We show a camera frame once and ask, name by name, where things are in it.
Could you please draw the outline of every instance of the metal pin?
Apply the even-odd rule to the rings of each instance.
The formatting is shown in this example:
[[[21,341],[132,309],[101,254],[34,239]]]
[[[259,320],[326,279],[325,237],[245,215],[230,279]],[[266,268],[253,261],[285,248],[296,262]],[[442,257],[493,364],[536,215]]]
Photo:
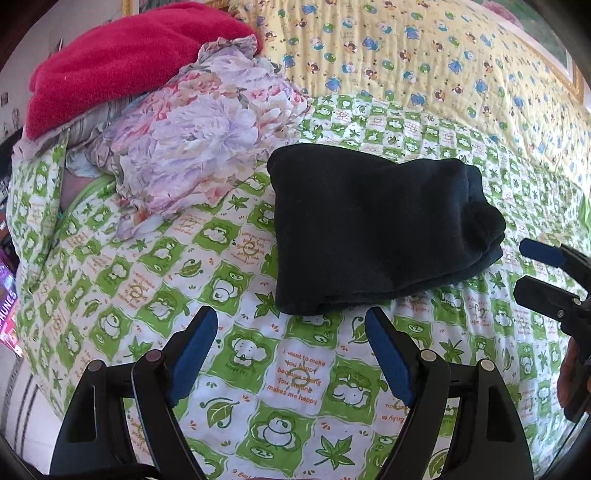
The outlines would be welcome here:
[[[482,362],[480,362],[480,365],[487,372],[492,372],[495,369],[495,364],[487,359],[484,359]]]
[[[421,358],[426,362],[434,362],[437,358],[437,354],[433,350],[423,350],[421,352]]]
[[[157,362],[162,357],[162,352],[160,350],[150,350],[146,353],[146,360],[148,362]]]
[[[101,362],[100,360],[93,360],[92,362],[90,362],[88,364],[88,370],[90,370],[91,372],[98,372],[98,370],[100,370],[100,368],[103,366],[103,362]]]

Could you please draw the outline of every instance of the bed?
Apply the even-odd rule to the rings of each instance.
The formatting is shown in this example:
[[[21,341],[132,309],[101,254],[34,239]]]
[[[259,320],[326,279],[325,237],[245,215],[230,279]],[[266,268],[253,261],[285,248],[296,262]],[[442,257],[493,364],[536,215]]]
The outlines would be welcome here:
[[[524,274],[580,287],[517,247],[529,237],[591,253],[588,113],[517,37],[463,2],[261,0],[230,9],[261,30],[264,54],[310,95],[300,141],[393,162],[456,157],[480,168],[487,198],[507,222],[503,258],[469,281],[380,306],[447,361],[495,361],[542,475],[570,431],[556,397],[568,338],[519,307],[512,288]],[[368,345],[369,306],[321,317],[277,310],[265,165],[217,206],[195,205],[156,232],[119,241],[108,178],[57,219],[63,150],[59,144],[16,169],[9,205],[14,238],[25,224],[39,225],[17,245],[18,328],[56,412],[63,416],[90,360],[138,359],[209,304],[218,337],[175,409],[204,471],[374,478],[407,411]],[[224,244],[204,234],[220,225],[231,236]],[[137,412],[126,406],[146,462]],[[426,478],[441,472],[456,410],[450,401]]]

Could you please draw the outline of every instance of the black fleece garment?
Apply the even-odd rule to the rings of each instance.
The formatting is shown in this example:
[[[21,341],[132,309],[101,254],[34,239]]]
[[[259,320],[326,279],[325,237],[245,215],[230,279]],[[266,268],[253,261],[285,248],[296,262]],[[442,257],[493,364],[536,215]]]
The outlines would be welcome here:
[[[315,315],[473,277],[502,256],[505,220],[477,167],[394,164],[346,148],[275,150],[280,311]]]

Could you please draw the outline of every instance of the wall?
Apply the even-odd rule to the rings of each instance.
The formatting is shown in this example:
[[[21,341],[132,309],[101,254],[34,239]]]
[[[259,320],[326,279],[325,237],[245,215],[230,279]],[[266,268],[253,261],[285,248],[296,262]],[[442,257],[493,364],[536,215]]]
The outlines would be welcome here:
[[[0,72],[0,142],[22,127],[29,78],[60,39],[68,45],[85,31],[120,16],[121,0],[60,0],[29,30]]]

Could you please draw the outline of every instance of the blue gripper pad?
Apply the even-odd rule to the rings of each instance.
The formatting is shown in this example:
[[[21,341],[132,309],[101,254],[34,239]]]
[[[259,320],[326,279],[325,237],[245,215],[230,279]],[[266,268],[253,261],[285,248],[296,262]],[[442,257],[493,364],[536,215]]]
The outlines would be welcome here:
[[[524,238],[519,243],[519,253],[524,257],[537,260],[551,267],[562,268],[566,263],[566,259],[560,248],[542,244],[529,238]]]
[[[173,367],[171,384],[167,392],[168,404],[171,407],[176,407],[180,400],[187,398],[191,393],[216,335],[217,314],[214,309],[209,309]]]
[[[406,407],[414,401],[408,367],[372,310],[365,314],[365,335],[384,373],[392,395]]]

